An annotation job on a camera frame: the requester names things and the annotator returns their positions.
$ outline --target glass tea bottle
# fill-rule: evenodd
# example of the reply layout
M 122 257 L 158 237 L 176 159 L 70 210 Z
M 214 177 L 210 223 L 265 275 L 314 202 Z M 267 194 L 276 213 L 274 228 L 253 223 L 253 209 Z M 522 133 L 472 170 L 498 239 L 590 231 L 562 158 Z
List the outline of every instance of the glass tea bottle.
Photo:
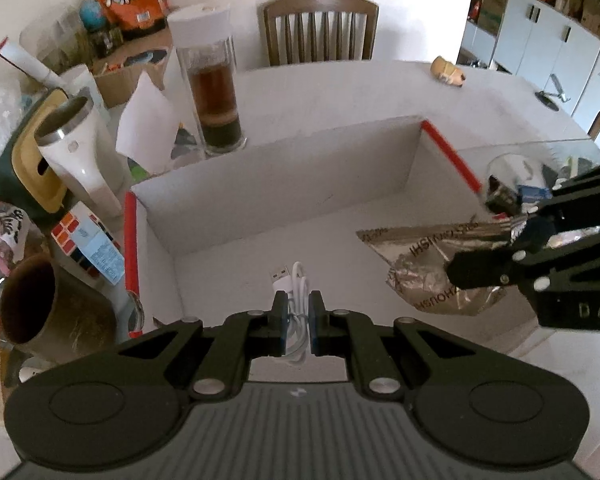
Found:
M 243 147 L 235 99 L 235 54 L 228 7 L 190 6 L 168 16 L 173 45 L 189 82 L 205 151 Z

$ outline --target cardboard box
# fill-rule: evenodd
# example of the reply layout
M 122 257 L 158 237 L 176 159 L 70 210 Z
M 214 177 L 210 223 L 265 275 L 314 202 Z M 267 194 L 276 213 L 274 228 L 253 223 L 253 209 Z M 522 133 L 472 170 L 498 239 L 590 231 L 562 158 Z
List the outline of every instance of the cardboard box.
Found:
M 126 287 L 152 320 L 205 326 L 269 310 L 270 271 L 300 260 L 327 309 L 391 326 L 412 316 L 485 344 L 534 318 L 517 290 L 476 317 L 420 312 L 386 283 L 360 229 L 467 222 L 491 215 L 476 174 L 428 121 L 401 117 L 254 146 L 132 187 L 125 203 Z M 293 189 L 294 199 L 285 197 Z
M 478 27 L 497 36 L 506 4 L 507 0 L 482 0 Z
M 138 62 L 131 66 L 123 66 L 125 60 L 129 57 L 138 56 L 143 52 L 156 49 L 165 49 L 167 51 L 166 56 L 158 63 Z M 129 100 L 131 94 L 136 90 L 138 78 L 142 71 L 147 72 L 151 81 L 160 90 L 163 90 L 164 71 L 172 49 L 173 41 L 171 40 L 171 33 L 168 28 L 165 28 L 150 36 L 129 41 L 117 49 L 111 56 L 97 60 L 91 71 L 107 108 L 113 108 Z M 106 66 L 112 67 L 115 65 L 120 65 L 120 68 L 112 72 L 103 72 Z
M 595 0 L 585 0 L 580 24 L 600 37 L 600 6 Z

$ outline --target white usb cable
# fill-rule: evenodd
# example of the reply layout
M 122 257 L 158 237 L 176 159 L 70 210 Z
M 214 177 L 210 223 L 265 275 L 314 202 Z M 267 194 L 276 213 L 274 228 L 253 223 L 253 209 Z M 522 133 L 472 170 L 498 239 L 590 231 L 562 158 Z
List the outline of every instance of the white usb cable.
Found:
M 304 362 L 309 343 L 309 282 L 300 262 L 294 263 L 291 273 L 281 267 L 271 273 L 273 290 L 284 290 L 288 297 L 289 318 L 286 331 L 286 353 L 282 359 L 289 364 Z

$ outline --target usb connector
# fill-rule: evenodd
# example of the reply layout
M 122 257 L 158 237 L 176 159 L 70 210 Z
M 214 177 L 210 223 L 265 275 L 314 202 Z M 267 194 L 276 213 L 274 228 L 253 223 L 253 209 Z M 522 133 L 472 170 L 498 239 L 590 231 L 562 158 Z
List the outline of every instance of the usb connector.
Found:
M 271 273 L 271 283 L 275 291 L 284 290 L 287 294 L 294 291 L 294 282 L 286 266 L 278 267 Z

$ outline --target orange snack bag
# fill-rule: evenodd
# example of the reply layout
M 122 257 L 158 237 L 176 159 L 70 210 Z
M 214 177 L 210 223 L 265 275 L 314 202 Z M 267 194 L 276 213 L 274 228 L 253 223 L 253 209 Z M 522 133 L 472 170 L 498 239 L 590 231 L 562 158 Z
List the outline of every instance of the orange snack bag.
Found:
M 125 40 L 153 34 L 166 26 L 160 0 L 98 0 L 110 23 L 117 24 Z

